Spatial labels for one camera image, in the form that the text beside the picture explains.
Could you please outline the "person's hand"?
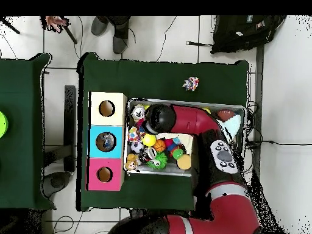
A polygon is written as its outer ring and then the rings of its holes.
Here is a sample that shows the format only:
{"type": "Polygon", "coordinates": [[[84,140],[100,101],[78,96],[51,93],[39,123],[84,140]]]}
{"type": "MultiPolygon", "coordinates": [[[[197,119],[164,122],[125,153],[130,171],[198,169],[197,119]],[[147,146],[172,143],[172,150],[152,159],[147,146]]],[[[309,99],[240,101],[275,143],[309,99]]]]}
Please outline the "person's hand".
{"type": "Polygon", "coordinates": [[[52,30],[57,33],[60,33],[62,28],[68,25],[67,20],[62,19],[59,16],[46,16],[45,20],[47,30],[52,30]]]}

